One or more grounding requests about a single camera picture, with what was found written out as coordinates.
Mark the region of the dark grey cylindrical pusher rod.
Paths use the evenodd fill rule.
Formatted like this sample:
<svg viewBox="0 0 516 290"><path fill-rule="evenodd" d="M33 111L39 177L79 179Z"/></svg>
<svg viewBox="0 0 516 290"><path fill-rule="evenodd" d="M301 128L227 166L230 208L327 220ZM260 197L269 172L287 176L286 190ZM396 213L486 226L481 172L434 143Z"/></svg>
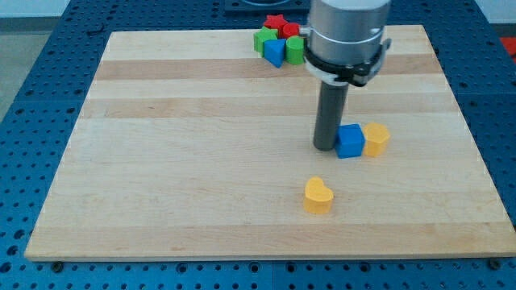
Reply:
<svg viewBox="0 0 516 290"><path fill-rule="evenodd" d="M330 151L335 146L347 92L348 85L321 83L313 137L313 144L320 151Z"/></svg>

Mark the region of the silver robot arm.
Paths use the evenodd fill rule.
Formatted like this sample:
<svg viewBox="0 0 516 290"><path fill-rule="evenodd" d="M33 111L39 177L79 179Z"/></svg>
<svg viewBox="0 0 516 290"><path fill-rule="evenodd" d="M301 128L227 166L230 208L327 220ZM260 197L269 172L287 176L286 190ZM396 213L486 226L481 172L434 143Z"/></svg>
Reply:
<svg viewBox="0 0 516 290"><path fill-rule="evenodd" d="M313 144L334 148L348 87L367 85L381 70L391 39L384 39L390 0L314 0L307 24L307 71L321 81Z"/></svg>

